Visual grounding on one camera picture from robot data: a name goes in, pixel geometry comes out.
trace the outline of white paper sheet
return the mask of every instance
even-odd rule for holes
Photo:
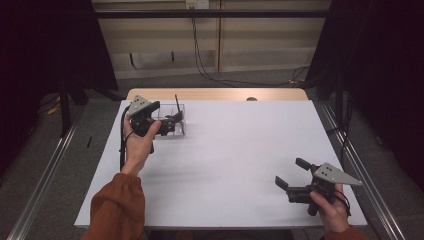
[[[75,225],[90,223],[93,195],[119,172],[120,116],[123,101]],[[180,101],[186,135],[158,138],[155,153],[141,171],[146,226],[155,229],[278,229],[321,225],[307,204],[289,203],[274,184],[310,184],[298,167],[340,164],[311,101]],[[366,225],[350,187],[352,225]]]

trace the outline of orange sleeve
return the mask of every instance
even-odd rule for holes
[[[326,233],[325,240],[368,240],[368,238],[357,228],[351,226],[341,233]]]
[[[141,239],[144,208],[140,178],[118,173],[91,200],[90,226],[82,239]]]

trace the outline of hand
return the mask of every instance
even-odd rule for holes
[[[343,193],[343,185],[336,184],[336,190]],[[341,199],[344,199],[337,191],[335,194]],[[347,221],[346,208],[343,203],[336,199],[333,204],[330,204],[321,194],[315,191],[311,192],[310,196],[321,207],[319,216],[326,232],[340,233],[350,228]]]
[[[121,173],[138,176],[140,170],[144,167],[144,163],[149,156],[150,149],[153,144],[153,139],[161,126],[160,121],[155,121],[149,128],[149,131],[144,137],[140,137],[133,131],[130,119],[128,116],[124,119],[124,136],[131,134],[126,142],[127,156],[124,167]]]

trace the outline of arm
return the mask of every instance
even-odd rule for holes
[[[343,185],[336,184],[336,190],[343,193]],[[343,199],[343,196],[337,191],[336,194]],[[315,191],[311,192],[310,196],[321,207],[319,215],[324,225],[324,236],[326,240],[368,239],[358,229],[349,225],[345,206],[339,200],[335,200],[333,204],[330,204],[323,196]]]
[[[156,121],[144,137],[131,134],[128,118],[124,120],[126,163],[91,201],[90,226],[83,239],[140,239],[144,227],[145,198],[138,177],[150,153],[152,141],[160,128]]]

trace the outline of white wall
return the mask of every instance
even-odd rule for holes
[[[219,2],[210,0],[210,7],[215,9],[325,10],[328,9],[331,1],[226,0],[222,1],[222,5],[219,5]],[[185,1],[180,0],[93,0],[93,5],[96,10],[185,9]],[[100,19],[99,23],[116,72],[142,70],[121,66],[122,58],[113,57],[113,55],[192,52],[194,58],[191,19]],[[205,57],[209,56],[213,59],[205,61],[213,62],[211,70],[215,71],[293,68],[309,65],[323,23],[324,19],[315,18],[228,18],[221,21],[196,19],[199,47],[202,51],[209,52],[205,54]],[[195,66],[186,66],[186,68],[191,69],[189,71],[196,70]]]

